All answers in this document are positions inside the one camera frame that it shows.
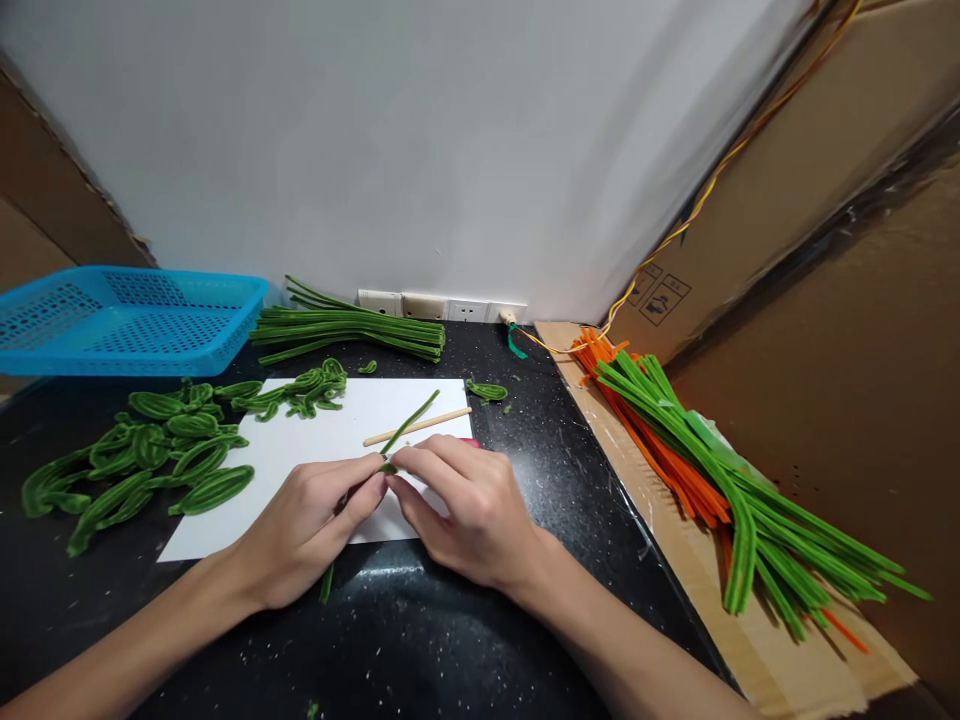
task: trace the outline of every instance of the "forearm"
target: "forearm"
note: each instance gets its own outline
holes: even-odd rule
[[[757,718],[750,705],[603,588],[553,536],[508,591],[559,636],[619,718]]]
[[[2,711],[6,718],[119,718],[183,661],[255,611],[233,592],[218,553]]]

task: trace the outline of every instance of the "blue plastic basket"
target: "blue plastic basket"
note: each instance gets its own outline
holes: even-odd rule
[[[266,280],[87,266],[0,295],[0,372],[223,372],[263,307]]]

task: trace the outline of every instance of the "yellow cable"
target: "yellow cable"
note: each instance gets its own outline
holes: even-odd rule
[[[623,305],[627,298],[630,297],[630,293],[633,292],[633,289],[637,286],[637,280],[640,278],[640,273],[643,272],[643,269],[653,262],[653,260],[660,254],[660,252],[667,247],[674,239],[683,235],[683,233],[690,227],[691,223],[696,220],[697,216],[700,214],[700,211],[703,209],[703,204],[706,202],[707,198],[710,197],[710,193],[713,192],[713,188],[717,184],[717,178],[720,176],[720,173],[724,171],[727,165],[740,153],[743,148],[754,138],[756,135],[766,126],[768,122],[783,108],[784,105],[797,94],[797,91],[803,86],[807,80],[817,71],[823,61],[826,59],[827,55],[830,54],[830,51],[833,50],[834,46],[839,42],[840,38],[846,32],[850,23],[856,17],[857,13],[860,11],[860,7],[863,5],[863,0],[852,0],[850,7],[847,9],[847,14],[844,15],[843,19],[840,21],[840,24],[837,25],[837,29],[834,30],[833,36],[830,38],[830,41],[824,46],[823,50],[820,51],[820,54],[814,58],[813,62],[803,71],[803,74],[797,78],[791,85],[788,87],[783,95],[781,95],[773,105],[767,108],[760,117],[751,125],[747,131],[744,133],[740,142],[738,142],[726,155],[723,156],[723,159],[717,165],[716,169],[711,173],[710,178],[704,184],[704,188],[700,193],[700,197],[697,202],[694,204],[693,211],[690,213],[690,216],[680,224],[673,232],[671,232],[667,237],[663,239],[663,242],[657,246],[650,257],[640,263],[640,267],[637,268],[637,271],[633,274],[633,279],[630,281],[630,285],[627,287],[627,291],[623,294],[619,300],[617,300],[613,305],[610,306],[610,310],[607,312],[607,322],[604,323],[603,328],[597,334],[597,338],[606,337],[607,333],[610,332],[610,327],[613,325],[613,319],[617,316],[617,311],[620,309],[620,306]],[[815,0],[815,8],[819,8],[820,0]],[[521,327],[517,327],[517,330],[526,335],[530,340],[535,342],[542,348],[549,350],[550,352],[563,355],[568,353],[574,353],[578,350],[582,350],[587,347],[586,343],[581,343],[575,347],[570,348],[569,350],[558,350],[557,348],[552,348],[549,345],[544,344],[537,337],[534,337],[526,330]]]

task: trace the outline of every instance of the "hand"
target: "hand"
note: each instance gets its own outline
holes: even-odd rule
[[[537,574],[552,535],[527,513],[510,460],[450,435],[434,435],[390,458],[447,504],[439,515],[410,483],[388,475],[407,522],[436,562],[478,585],[510,593]]]
[[[387,486],[378,453],[297,465],[250,529],[209,560],[254,610],[289,605],[310,588],[377,509]],[[339,515],[334,508],[354,486]]]

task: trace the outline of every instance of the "left hand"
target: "left hand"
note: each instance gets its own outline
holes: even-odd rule
[[[208,560],[252,610],[276,609],[303,595],[346,546],[387,492],[378,453],[356,460],[298,465],[233,545]],[[359,488],[343,511],[340,499]]]

